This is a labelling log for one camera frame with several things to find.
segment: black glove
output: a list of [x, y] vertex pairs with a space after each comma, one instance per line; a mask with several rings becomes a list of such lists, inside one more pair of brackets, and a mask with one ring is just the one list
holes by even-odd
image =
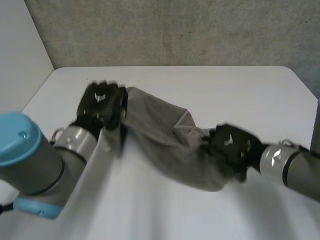
[[228, 124], [218, 125], [202, 140], [204, 143], [200, 148], [211, 155], [221, 154], [240, 182], [246, 180], [247, 169], [252, 165], [247, 158], [248, 152], [253, 146], [262, 145], [256, 136]]
[[128, 93], [125, 87], [106, 82], [90, 84], [80, 101], [77, 116], [87, 115], [99, 119], [108, 130], [117, 128], [127, 110]]
[[128, 105], [128, 92], [124, 86], [117, 84], [91, 83], [85, 90], [78, 109], [77, 120], [73, 125], [84, 127], [96, 139], [101, 128], [112, 131], [120, 129], [121, 145], [124, 145], [127, 128], [121, 123], [125, 117]]

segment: white wall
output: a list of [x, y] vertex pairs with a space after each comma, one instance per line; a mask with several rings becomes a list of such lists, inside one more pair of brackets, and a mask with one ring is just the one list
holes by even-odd
[[23, 0], [0, 0], [0, 112], [21, 111], [54, 68]]

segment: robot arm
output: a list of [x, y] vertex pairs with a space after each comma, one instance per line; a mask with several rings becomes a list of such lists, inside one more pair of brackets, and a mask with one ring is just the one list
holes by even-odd
[[125, 109], [125, 98], [124, 87], [91, 84], [76, 120], [51, 143], [27, 116], [0, 114], [0, 179], [19, 191], [13, 204], [2, 210], [57, 218], [97, 146], [101, 129], [122, 127], [120, 113]]
[[210, 131], [201, 147], [219, 151], [236, 174], [246, 176], [253, 167], [271, 181], [320, 202], [320, 104], [313, 128], [310, 150], [288, 140], [262, 144], [254, 135], [225, 124]]
[[320, 202], [320, 104], [310, 151], [283, 142], [252, 149], [249, 157], [255, 162], [255, 168], [268, 179]]

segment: gray cloth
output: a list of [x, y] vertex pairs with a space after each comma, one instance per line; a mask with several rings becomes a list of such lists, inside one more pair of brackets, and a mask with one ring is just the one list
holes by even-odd
[[221, 155], [199, 149], [208, 129], [196, 127], [187, 109], [129, 87], [123, 124], [133, 130], [149, 160], [169, 178], [214, 192], [233, 179]]

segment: tabletop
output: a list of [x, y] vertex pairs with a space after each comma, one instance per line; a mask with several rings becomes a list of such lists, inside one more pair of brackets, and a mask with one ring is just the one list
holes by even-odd
[[[134, 86], [188, 109], [198, 127], [229, 122], [263, 142], [310, 146], [317, 99], [282, 66], [65, 67], [55, 70], [24, 113], [49, 138], [76, 117], [92, 81]], [[13, 211], [0, 217], [6, 240], [305, 240], [320, 239], [320, 203], [266, 180], [219, 192], [163, 176], [129, 134], [121, 158], [99, 141], [63, 212], [48, 220]], [[0, 203], [17, 191], [0, 182]]]

